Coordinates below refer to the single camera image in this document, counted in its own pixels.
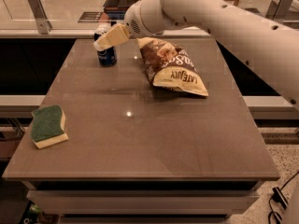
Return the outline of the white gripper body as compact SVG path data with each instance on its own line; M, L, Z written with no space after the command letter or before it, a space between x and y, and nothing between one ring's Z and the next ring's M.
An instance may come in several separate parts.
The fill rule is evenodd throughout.
M160 0L139 0L132 4L124 22L135 38L153 36L175 27L175 22L163 12Z

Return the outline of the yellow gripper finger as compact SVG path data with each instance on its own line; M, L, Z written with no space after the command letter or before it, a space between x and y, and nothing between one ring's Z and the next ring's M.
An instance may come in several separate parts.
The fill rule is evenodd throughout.
M108 23L102 23L96 30L98 38L93 42L97 51L110 49L127 42L130 39L130 33L124 24L117 23L110 26Z

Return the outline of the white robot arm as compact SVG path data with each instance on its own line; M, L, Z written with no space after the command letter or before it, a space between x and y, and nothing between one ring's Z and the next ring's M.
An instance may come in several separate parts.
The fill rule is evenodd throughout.
M130 37L197 27L212 35L251 71L299 109L299 32L224 0L140 0L94 43L98 50Z

